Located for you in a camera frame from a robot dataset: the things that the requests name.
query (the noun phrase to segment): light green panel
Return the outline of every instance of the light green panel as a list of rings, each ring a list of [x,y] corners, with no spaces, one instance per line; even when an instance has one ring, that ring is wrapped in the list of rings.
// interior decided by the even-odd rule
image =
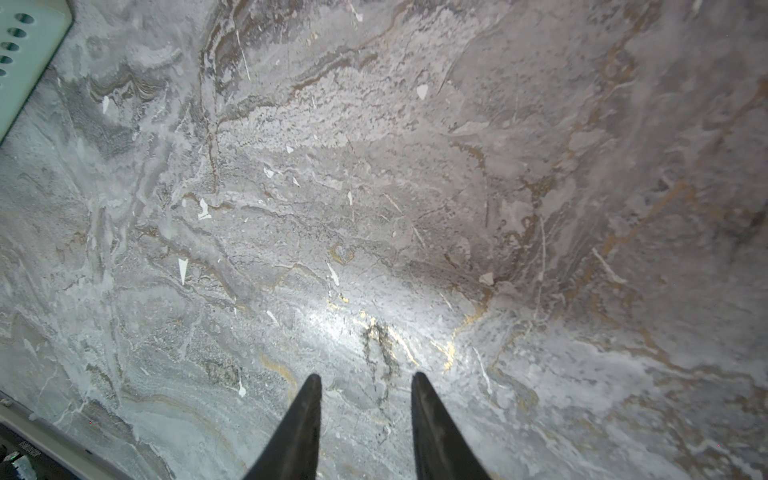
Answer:
[[[0,141],[71,23],[66,0],[0,0]]]

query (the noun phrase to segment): black blade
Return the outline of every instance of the black blade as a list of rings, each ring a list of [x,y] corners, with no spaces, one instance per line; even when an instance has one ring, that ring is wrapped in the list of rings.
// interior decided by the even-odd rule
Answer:
[[[310,480],[315,478],[320,441],[319,375],[306,377],[270,442],[243,480]]]
[[[419,480],[491,480],[421,372],[411,383],[411,419]]]

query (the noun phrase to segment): panel hole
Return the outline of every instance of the panel hole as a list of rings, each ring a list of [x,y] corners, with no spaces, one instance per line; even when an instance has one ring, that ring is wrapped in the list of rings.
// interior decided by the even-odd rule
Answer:
[[[16,37],[16,38],[24,38],[27,36],[26,31],[16,27],[10,27],[8,29],[8,33],[11,34],[12,37]]]
[[[27,15],[25,13],[17,13],[16,15],[14,15],[14,18],[16,20],[19,20],[21,23],[26,23],[26,24],[35,23],[35,19],[31,15]]]

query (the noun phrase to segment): gray stone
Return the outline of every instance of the gray stone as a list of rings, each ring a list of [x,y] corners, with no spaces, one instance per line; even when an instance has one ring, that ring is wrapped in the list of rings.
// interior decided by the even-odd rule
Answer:
[[[0,146],[37,415],[239,478],[317,372],[323,478],[415,478],[422,370],[493,478],[765,478],[765,2],[72,4]]]

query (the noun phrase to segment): dark stain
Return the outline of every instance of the dark stain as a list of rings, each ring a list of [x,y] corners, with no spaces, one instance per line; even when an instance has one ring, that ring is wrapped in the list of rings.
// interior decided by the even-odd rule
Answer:
[[[381,322],[374,323],[362,333],[362,353],[366,359],[366,364],[371,369],[374,380],[376,380],[376,370],[378,365],[375,360],[371,359],[372,343],[379,347],[379,351],[381,352],[386,365],[386,372],[384,372],[384,375],[381,378],[386,384],[386,389],[384,395],[376,399],[376,405],[381,409],[384,402],[389,398],[389,389],[394,377],[400,373],[400,365],[397,362],[394,353],[392,353],[395,343],[392,341],[392,337],[389,336],[386,324]]]

